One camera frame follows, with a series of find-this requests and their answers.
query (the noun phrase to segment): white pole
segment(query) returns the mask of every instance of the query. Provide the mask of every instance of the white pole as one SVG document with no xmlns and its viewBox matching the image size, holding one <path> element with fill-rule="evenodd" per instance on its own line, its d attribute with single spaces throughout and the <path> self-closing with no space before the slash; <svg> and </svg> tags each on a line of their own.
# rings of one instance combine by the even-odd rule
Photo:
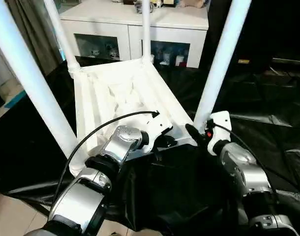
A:
<svg viewBox="0 0 300 236">
<path fill-rule="evenodd" d="M 151 61 L 150 44 L 150 0 L 142 1 L 142 25 L 144 29 L 143 61 Z"/>
<path fill-rule="evenodd" d="M 0 0 L 0 48 L 56 142 L 68 157 L 78 140 L 36 65 L 4 0 Z M 83 150 L 76 153 L 69 165 L 73 175 L 82 170 L 86 158 Z"/>
<path fill-rule="evenodd" d="M 206 121 L 212 113 L 251 2 L 252 0 L 233 0 L 231 3 L 194 119 L 194 126 L 201 133 L 204 132 Z"/>
<path fill-rule="evenodd" d="M 80 69 L 80 65 L 74 56 L 71 46 L 66 37 L 65 31 L 60 22 L 60 16 L 57 12 L 56 5 L 53 0 L 44 0 L 47 12 L 51 18 L 56 36 L 60 42 L 63 53 L 65 54 L 69 72 L 74 72 Z"/>
</svg>

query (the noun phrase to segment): tiled floor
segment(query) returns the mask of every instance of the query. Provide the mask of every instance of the tiled floor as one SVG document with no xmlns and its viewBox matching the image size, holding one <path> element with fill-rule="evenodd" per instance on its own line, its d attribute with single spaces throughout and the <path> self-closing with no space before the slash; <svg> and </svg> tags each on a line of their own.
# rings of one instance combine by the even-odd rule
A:
<svg viewBox="0 0 300 236">
<path fill-rule="evenodd" d="M 22 236 L 42 227 L 47 218 L 25 203 L 0 195 L 0 236 Z M 121 236 L 161 236 L 159 232 L 143 230 L 134 232 L 124 225 L 105 220 L 98 236 L 109 236 L 112 233 Z"/>
<path fill-rule="evenodd" d="M 4 107 L 10 102 L 16 95 L 23 91 L 23 87 L 17 81 L 9 80 L 0 87 L 0 94 L 5 100 L 5 104 L 0 107 L 0 117 L 2 117 L 9 108 Z"/>
</svg>

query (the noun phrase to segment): black cable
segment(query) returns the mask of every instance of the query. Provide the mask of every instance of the black cable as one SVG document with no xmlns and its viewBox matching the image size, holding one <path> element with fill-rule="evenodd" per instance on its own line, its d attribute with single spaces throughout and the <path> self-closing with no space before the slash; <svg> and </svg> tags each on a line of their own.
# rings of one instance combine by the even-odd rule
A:
<svg viewBox="0 0 300 236">
<path fill-rule="evenodd" d="M 212 123 L 214 126 L 218 126 L 219 128 L 221 129 L 224 129 L 225 131 L 229 132 L 230 134 L 232 134 L 253 156 L 254 158 L 256 159 L 258 165 L 263 169 L 263 171 L 266 173 L 266 176 L 267 176 L 267 179 L 268 179 L 268 182 L 270 183 L 270 186 L 271 186 L 271 189 L 275 195 L 275 197 L 278 199 L 278 195 L 277 195 L 277 191 L 276 189 L 274 188 L 274 186 L 272 185 L 271 183 L 271 180 L 268 176 L 268 171 L 267 169 L 265 168 L 265 166 L 262 164 L 262 162 L 256 157 L 255 153 L 252 151 L 252 149 L 237 135 L 235 134 L 233 131 L 229 130 L 228 128 L 222 126 L 222 125 L 219 125 L 219 124 L 216 124 L 216 123 Z"/>
<path fill-rule="evenodd" d="M 54 194 L 54 198 L 53 198 L 53 204 L 52 204 L 52 207 L 57 199 L 57 196 L 58 196 L 58 193 L 60 191 L 60 186 L 61 186 L 61 183 L 62 183 L 62 180 L 63 180 L 63 177 L 66 173 L 66 170 L 71 162 L 71 159 L 72 157 L 75 155 L 75 153 L 77 152 L 77 150 L 80 148 L 80 146 L 89 138 L 91 137 L 94 133 L 96 133 L 97 131 L 99 131 L 100 129 L 102 129 L 103 127 L 105 127 L 106 125 L 109 125 L 115 121 L 118 121 L 120 119 L 124 119 L 126 117 L 131 117 L 131 116 L 134 116 L 134 115 L 139 115 L 139 114 L 152 114 L 152 116 L 157 116 L 159 113 L 158 112 L 151 112 L 151 111 L 145 111 L 145 112 L 133 112 L 133 113 L 129 113 L 127 115 L 124 115 L 124 116 L 121 116 L 121 117 L 117 117 L 113 120 L 110 120 L 102 125 L 100 125 L 99 127 L 97 127 L 95 130 L 91 131 L 87 136 L 85 136 L 78 144 L 77 146 L 74 148 L 74 150 L 72 151 L 72 153 L 70 154 L 70 156 L 68 157 L 67 159 L 67 162 L 65 164 L 65 167 L 61 173 L 61 176 L 60 176 L 60 179 L 58 181 L 58 184 L 57 184 L 57 188 L 56 188 L 56 191 L 55 191 L 55 194 Z"/>
</svg>

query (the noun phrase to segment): white shelf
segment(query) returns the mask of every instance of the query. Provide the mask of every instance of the white shelf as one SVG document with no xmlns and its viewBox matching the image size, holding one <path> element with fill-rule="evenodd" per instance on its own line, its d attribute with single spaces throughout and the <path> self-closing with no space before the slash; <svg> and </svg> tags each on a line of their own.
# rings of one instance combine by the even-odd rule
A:
<svg viewBox="0 0 300 236">
<path fill-rule="evenodd" d="M 60 18 L 70 21 L 142 25 L 142 15 L 136 13 L 133 5 L 111 0 L 86 0 L 60 14 Z M 150 24 L 154 27 L 208 30 L 207 8 L 155 8 L 150 14 Z"/>
</svg>

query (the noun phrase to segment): black plastic sheet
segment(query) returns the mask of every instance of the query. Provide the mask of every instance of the black plastic sheet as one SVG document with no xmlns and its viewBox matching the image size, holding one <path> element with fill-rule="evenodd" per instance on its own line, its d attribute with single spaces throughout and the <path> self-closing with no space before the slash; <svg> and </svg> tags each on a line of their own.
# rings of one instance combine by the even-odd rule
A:
<svg viewBox="0 0 300 236">
<path fill-rule="evenodd" d="M 78 58 L 80 64 L 106 61 Z M 208 72 L 158 71 L 194 118 Z M 73 80 L 63 63 L 47 82 L 75 131 Z M 269 167 L 275 188 L 300 192 L 300 78 L 242 74 L 225 79 L 214 111 L 228 110 L 233 130 Z M 185 145 L 129 161 L 112 195 L 107 219 L 165 235 L 231 232 L 237 208 L 225 179 L 205 150 Z M 50 205 L 66 159 L 28 97 L 0 119 L 0 192 Z M 292 186 L 275 173 L 293 182 Z M 68 173 L 64 186 L 72 176 Z M 300 197 L 283 194 L 281 208 L 300 229 Z"/>
</svg>

